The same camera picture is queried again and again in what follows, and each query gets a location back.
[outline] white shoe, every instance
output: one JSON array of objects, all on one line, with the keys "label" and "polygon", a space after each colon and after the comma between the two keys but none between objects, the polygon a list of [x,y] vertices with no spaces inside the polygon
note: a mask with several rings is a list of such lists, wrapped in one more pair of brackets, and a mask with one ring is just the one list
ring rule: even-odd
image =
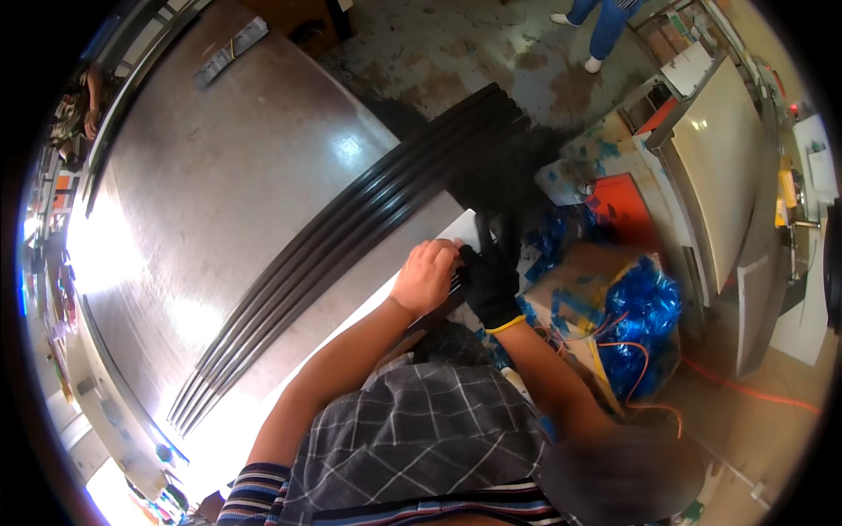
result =
[{"label": "white shoe", "polygon": [[568,16],[566,14],[561,14],[561,13],[551,14],[550,20],[552,20],[556,24],[572,25],[574,28],[577,28],[581,25],[581,24],[579,24],[579,25],[574,24],[573,22],[568,20]]},{"label": "white shoe", "polygon": [[592,56],[584,63],[584,70],[588,73],[596,73],[602,67],[602,61]]}]

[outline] yellow glove cuff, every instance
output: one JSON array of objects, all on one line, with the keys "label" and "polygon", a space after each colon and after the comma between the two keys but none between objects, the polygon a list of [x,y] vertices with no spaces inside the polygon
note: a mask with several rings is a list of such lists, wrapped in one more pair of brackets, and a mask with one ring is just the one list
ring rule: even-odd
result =
[{"label": "yellow glove cuff", "polygon": [[497,327],[496,329],[486,329],[485,333],[486,334],[494,334],[495,332],[504,331],[505,329],[508,329],[509,327],[512,327],[515,323],[521,323],[525,319],[526,319],[526,315],[521,314],[520,316],[516,317],[514,320],[510,321],[509,323],[506,323],[505,325],[501,325],[500,327]]}]

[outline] metal table surface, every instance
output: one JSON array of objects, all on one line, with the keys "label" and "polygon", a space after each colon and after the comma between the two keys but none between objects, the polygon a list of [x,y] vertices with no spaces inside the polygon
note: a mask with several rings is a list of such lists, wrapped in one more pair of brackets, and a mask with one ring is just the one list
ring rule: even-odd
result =
[{"label": "metal table surface", "polygon": [[[86,292],[91,314],[126,384],[165,433],[179,388],[248,286],[397,144],[271,30],[204,93],[196,90],[192,75],[253,16],[232,0],[213,2],[159,60],[114,140],[88,220],[97,267],[109,270]],[[440,194],[323,295],[196,431],[168,437],[191,460],[210,460],[233,418],[400,269],[416,243],[461,212]],[[206,448],[209,437],[214,449]]]}]

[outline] checkered apron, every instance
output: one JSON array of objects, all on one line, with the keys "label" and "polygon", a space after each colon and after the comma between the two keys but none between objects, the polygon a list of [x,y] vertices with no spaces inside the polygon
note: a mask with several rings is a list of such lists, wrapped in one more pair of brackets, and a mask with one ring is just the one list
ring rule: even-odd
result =
[{"label": "checkered apron", "polygon": [[532,476],[549,442],[470,330],[448,321],[313,421],[280,521]]}]

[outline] striped shirt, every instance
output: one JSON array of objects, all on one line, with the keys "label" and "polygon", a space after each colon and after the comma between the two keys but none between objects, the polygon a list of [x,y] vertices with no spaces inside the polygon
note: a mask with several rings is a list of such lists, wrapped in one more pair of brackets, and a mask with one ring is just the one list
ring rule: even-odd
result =
[{"label": "striped shirt", "polygon": [[[247,465],[222,507],[218,526],[275,526],[288,486],[290,469],[281,465]],[[454,513],[476,513],[519,526],[566,524],[532,479],[480,491],[317,512],[314,526],[387,526],[414,524]]]},{"label": "striped shirt", "polygon": [[614,5],[620,8],[621,11],[628,11],[636,3],[637,0],[614,0]]}]

